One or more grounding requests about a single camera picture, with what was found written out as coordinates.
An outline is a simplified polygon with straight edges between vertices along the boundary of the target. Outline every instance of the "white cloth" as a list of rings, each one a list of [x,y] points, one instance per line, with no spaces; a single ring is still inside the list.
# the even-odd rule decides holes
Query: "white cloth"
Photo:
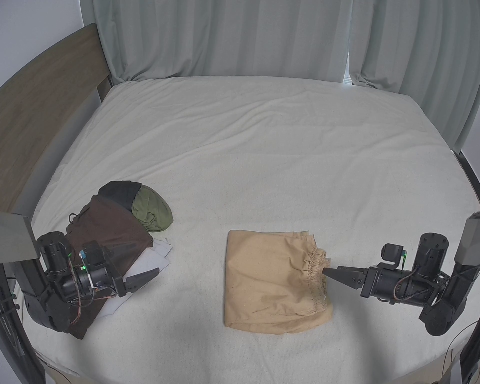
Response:
[[[172,209],[175,248],[160,274],[83,340],[24,316],[32,345],[101,383],[383,383],[445,352],[478,319],[480,283],[444,336],[420,308],[388,305],[328,282],[333,319],[294,335],[223,325],[230,229],[315,233],[332,266],[380,262],[420,235],[450,241],[480,209],[463,170],[408,96],[314,80],[171,78],[112,88],[53,176],[36,236],[64,231],[110,180],[154,188]]]
[[[135,260],[133,265],[123,275],[123,278],[127,278],[142,272],[150,271],[152,269],[158,268],[160,271],[165,269],[170,261],[166,259],[166,256],[171,251],[172,246],[163,240],[153,239],[153,247],[145,248],[138,259]],[[115,296],[107,300],[103,305],[102,309],[96,316],[95,320],[103,316],[109,316],[114,314],[115,311],[120,308],[120,306],[126,302],[132,296],[131,292],[127,292],[125,296],[119,297]]]

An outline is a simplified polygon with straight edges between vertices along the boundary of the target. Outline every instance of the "bed frame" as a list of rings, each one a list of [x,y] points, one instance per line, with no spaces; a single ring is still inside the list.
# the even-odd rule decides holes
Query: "bed frame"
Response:
[[[32,216],[98,96],[103,101],[110,88],[95,24],[51,46],[0,87],[0,211]]]

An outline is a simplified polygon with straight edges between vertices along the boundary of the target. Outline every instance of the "wooden headboard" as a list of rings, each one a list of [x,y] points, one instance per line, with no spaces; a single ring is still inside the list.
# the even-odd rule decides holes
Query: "wooden headboard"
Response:
[[[54,169],[36,169],[39,159],[96,88],[103,100],[111,88],[109,76],[96,25],[90,24],[38,55],[0,88],[0,211],[15,210],[34,171],[42,173],[36,184],[43,185],[35,186],[41,195]],[[68,148],[54,150],[62,152],[61,159]]]

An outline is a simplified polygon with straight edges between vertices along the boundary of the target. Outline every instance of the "gray-green curtain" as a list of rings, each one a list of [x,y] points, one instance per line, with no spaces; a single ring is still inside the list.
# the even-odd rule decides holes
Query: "gray-green curtain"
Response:
[[[350,77],[412,97],[456,150],[480,96],[479,0],[353,0]]]
[[[115,84],[195,75],[341,82],[351,5],[352,0],[93,0],[93,11]]]

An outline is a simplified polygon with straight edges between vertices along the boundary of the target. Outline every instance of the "tan shorts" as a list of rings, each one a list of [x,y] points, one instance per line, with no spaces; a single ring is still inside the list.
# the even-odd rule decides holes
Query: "tan shorts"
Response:
[[[303,332],[326,323],[329,267],[308,232],[228,233],[225,326],[258,333]]]

